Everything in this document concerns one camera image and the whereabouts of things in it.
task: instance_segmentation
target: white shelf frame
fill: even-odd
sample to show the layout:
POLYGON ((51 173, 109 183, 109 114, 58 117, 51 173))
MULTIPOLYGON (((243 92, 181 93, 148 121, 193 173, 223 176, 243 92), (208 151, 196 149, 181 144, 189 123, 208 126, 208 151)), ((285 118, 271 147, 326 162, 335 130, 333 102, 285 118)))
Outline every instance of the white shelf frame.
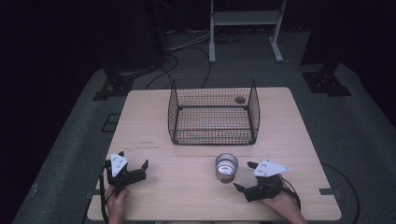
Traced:
POLYGON ((269 41, 276 61, 278 63, 282 63, 283 57, 276 41, 279 36, 280 25, 282 24, 286 3, 287 0, 282 0, 279 10, 216 12, 214 9, 214 0, 211 0, 209 61, 211 63, 216 61, 215 26, 274 24, 276 26, 274 36, 269 37, 269 41))

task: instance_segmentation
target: human hand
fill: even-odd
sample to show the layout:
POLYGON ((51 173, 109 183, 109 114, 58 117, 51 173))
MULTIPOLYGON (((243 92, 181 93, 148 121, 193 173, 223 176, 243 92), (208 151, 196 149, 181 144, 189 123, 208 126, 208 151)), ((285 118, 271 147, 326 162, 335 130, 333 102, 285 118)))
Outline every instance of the human hand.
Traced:
POLYGON ((108 224, 121 224, 124 221, 125 198, 128 190, 123 189, 116 195, 114 186, 110 185, 106 191, 106 206, 108 212, 108 224))
MULTIPOLYGON (((282 179, 283 188, 290 189, 282 179)), ((273 199, 261 199, 259 202, 267 205, 280 217, 285 218, 291 224, 307 223, 301 214, 294 198, 284 191, 280 191, 273 199)))

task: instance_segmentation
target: wooden table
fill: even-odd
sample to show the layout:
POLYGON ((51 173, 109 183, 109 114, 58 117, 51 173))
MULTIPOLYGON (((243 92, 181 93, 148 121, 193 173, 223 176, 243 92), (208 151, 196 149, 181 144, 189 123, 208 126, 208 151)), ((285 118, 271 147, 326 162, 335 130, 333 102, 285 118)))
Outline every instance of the wooden table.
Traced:
MULTIPOLYGON (((333 195, 319 189, 330 185, 318 160, 297 105, 287 88, 258 88, 261 121, 256 144, 250 146, 176 146, 167 129, 169 90, 131 91, 122 110, 107 158, 125 152, 128 170, 149 161, 148 178, 128 186, 126 219, 169 221, 279 220, 258 202, 248 203, 233 183, 216 178, 215 158, 233 153, 239 161, 234 183, 256 184, 248 161, 262 159, 288 165, 283 177, 295 187, 308 220, 341 217, 333 195)), ((94 195, 87 214, 103 219, 100 196, 94 195)))

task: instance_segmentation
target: metal cup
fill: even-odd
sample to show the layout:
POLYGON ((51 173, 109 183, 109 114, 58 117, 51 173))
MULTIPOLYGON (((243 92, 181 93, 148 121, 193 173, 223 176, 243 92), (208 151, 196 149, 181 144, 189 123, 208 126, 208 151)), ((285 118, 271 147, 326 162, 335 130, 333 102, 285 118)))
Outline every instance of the metal cup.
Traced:
POLYGON ((238 159, 230 153, 216 157, 216 177, 221 183, 228 184, 235 178, 238 169, 238 159))

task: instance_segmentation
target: wire basket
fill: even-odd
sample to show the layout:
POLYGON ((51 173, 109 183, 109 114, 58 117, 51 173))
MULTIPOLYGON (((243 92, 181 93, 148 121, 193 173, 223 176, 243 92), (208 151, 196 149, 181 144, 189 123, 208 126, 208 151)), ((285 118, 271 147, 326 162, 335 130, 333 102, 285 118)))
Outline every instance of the wire basket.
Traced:
POLYGON ((177 145, 251 145, 260 125, 254 79, 173 80, 168 130, 177 145))

